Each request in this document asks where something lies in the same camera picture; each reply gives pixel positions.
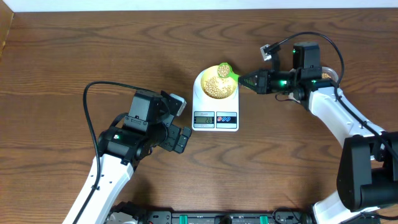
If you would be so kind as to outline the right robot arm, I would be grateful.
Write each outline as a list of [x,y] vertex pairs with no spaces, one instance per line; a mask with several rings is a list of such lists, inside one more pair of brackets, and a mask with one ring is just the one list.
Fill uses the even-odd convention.
[[341,144],[336,192],[315,203],[307,223],[368,223],[376,210],[397,203],[397,133],[387,132],[363,116],[337,82],[323,77],[316,42],[293,46],[293,68],[281,71],[278,43],[261,47],[271,69],[238,79],[257,94],[284,94],[318,117]]

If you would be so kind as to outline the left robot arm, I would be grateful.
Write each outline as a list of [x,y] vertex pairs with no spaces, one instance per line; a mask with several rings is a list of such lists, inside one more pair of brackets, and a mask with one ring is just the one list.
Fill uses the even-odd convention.
[[102,132],[87,180],[64,223],[104,223],[120,191],[140,160],[159,146],[181,154],[192,135],[190,128],[157,124],[140,133],[110,127]]

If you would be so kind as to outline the green plastic measuring scoop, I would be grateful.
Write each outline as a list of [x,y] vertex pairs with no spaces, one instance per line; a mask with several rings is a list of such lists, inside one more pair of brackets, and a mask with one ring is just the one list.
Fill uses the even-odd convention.
[[217,74],[220,78],[232,78],[235,82],[239,81],[239,75],[234,73],[231,65],[226,62],[218,65]]

